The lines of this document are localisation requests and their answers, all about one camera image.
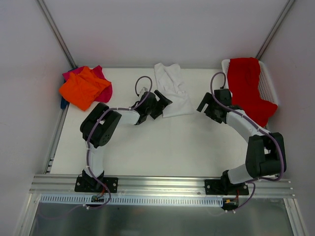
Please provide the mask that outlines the white t shirt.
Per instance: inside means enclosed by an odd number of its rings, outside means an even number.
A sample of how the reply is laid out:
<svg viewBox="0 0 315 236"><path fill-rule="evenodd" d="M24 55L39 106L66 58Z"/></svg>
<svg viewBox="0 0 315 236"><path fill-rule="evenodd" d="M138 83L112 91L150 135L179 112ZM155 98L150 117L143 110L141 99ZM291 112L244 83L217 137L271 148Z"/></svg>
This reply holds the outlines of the white t shirt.
<svg viewBox="0 0 315 236"><path fill-rule="evenodd" d="M194 108L178 64L165 66L158 63L154 66L158 91L172 101L162 112L164 118L191 115Z"/></svg>

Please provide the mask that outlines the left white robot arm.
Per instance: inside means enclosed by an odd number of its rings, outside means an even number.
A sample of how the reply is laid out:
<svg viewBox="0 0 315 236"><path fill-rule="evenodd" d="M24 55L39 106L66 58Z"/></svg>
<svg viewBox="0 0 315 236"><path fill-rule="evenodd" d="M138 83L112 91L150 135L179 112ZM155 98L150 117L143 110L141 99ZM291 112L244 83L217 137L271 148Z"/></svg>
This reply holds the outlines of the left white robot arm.
<svg viewBox="0 0 315 236"><path fill-rule="evenodd" d="M119 125L140 125L150 116L152 119L162 115L165 108L173 102L158 90L149 92L145 88L139 95L140 100L129 108L109 108L104 103L98 103L80 126L80 132L87 147L86 166L78 176L75 185L76 192L111 192L117 188L117 178L104 176L105 146L112 138Z"/></svg>

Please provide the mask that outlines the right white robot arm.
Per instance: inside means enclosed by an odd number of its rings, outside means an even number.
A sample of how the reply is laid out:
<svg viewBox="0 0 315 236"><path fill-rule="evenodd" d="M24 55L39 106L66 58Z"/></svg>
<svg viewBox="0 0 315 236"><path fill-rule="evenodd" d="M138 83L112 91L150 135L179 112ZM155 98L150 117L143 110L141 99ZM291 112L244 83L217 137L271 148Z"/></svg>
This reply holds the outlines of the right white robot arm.
<svg viewBox="0 0 315 236"><path fill-rule="evenodd" d="M283 176L286 156L282 134L262 128L239 106L234 106L228 89L206 93L197 111L204 112L217 123L234 128L248 144L244 164L224 171L220 179L205 181L207 194L247 195L247 182L259 178L270 180L271 175L278 175L279 178Z"/></svg>

